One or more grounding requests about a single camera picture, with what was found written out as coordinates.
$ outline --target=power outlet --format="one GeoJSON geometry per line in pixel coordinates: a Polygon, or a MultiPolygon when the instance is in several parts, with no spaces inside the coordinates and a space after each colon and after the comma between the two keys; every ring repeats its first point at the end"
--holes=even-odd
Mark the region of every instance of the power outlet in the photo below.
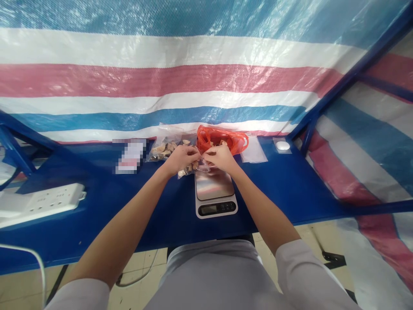
{"type": "Polygon", "coordinates": [[[77,208],[86,192],[70,184],[25,195],[0,192],[0,228],[77,208]]]}

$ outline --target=orange plastic bag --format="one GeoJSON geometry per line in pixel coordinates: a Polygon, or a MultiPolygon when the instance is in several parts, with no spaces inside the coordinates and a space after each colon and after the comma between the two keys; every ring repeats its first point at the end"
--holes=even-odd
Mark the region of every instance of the orange plastic bag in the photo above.
{"type": "Polygon", "coordinates": [[[232,155],[240,154],[248,146],[248,136],[242,132],[232,132],[200,125],[197,135],[197,147],[201,154],[211,148],[211,141],[214,145],[219,145],[221,144],[221,140],[224,140],[232,155]]]}

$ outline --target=striped tarp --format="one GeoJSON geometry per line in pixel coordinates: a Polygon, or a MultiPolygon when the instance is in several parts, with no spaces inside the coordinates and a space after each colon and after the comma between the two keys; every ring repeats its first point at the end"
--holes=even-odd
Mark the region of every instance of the striped tarp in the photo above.
{"type": "MultiPolygon", "coordinates": [[[[413,90],[413,31],[368,73],[413,90]]],[[[356,83],[317,123],[307,160],[355,206],[413,197],[413,103],[356,83]]],[[[363,309],[412,309],[413,212],[338,220],[363,309]]]]}
{"type": "Polygon", "coordinates": [[[0,109],[62,143],[160,122],[286,135],[408,3],[2,2],[0,109]]]}

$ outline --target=blue table surface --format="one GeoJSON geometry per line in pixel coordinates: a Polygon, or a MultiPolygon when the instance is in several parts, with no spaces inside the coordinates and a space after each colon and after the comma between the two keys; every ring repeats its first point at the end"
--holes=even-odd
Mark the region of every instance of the blue table surface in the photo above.
{"type": "MultiPolygon", "coordinates": [[[[242,163],[251,180],[295,224],[350,216],[324,185],[297,148],[278,154],[272,138],[259,139],[268,158],[260,164],[242,163]]],[[[0,230],[0,243],[36,250],[45,266],[79,260],[109,220],[139,191],[162,162],[144,163],[137,174],[115,175],[123,146],[86,144],[58,148],[19,189],[25,194],[81,183],[86,199],[77,209],[0,230]]],[[[173,177],[152,214],[136,251],[178,246],[257,232],[235,187],[239,210],[235,215],[198,219],[195,214],[194,175],[173,177]]],[[[31,254],[0,249],[0,274],[38,268],[31,254]]]]}

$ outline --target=white sleeve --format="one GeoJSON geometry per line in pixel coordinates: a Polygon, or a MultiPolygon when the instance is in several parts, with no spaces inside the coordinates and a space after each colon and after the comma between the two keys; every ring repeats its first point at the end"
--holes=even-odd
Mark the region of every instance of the white sleeve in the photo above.
{"type": "Polygon", "coordinates": [[[304,241],[295,240],[280,246],[275,259],[278,283],[296,309],[361,310],[304,241]]]}
{"type": "Polygon", "coordinates": [[[104,310],[108,307],[109,292],[103,281],[75,280],[58,290],[45,310],[104,310]]]}

